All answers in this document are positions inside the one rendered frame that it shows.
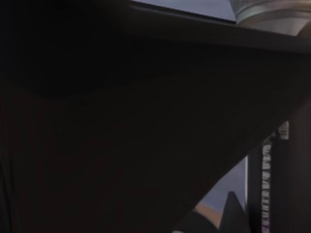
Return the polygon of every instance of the sky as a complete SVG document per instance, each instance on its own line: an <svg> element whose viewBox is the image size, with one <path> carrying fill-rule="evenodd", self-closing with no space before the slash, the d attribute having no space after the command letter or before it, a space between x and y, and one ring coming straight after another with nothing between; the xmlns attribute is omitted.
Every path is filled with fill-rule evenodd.
<svg viewBox="0 0 311 233"><path fill-rule="evenodd" d="M229 0L135 0L206 16L235 20Z"/></svg>

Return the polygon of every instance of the gray sky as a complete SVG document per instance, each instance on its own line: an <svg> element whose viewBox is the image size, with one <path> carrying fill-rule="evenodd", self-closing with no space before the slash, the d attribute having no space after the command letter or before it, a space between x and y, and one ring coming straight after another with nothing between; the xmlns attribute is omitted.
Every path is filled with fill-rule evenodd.
<svg viewBox="0 0 311 233"><path fill-rule="evenodd" d="M206 16L235 20L229 0L135 0Z"/></svg>

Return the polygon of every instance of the blue-gray sky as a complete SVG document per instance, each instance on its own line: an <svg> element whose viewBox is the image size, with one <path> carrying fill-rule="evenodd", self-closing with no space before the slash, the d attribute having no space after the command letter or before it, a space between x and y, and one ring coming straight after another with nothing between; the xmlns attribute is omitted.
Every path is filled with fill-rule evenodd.
<svg viewBox="0 0 311 233"><path fill-rule="evenodd" d="M235 20L229 0L135 0L177 10Z"/></svg>

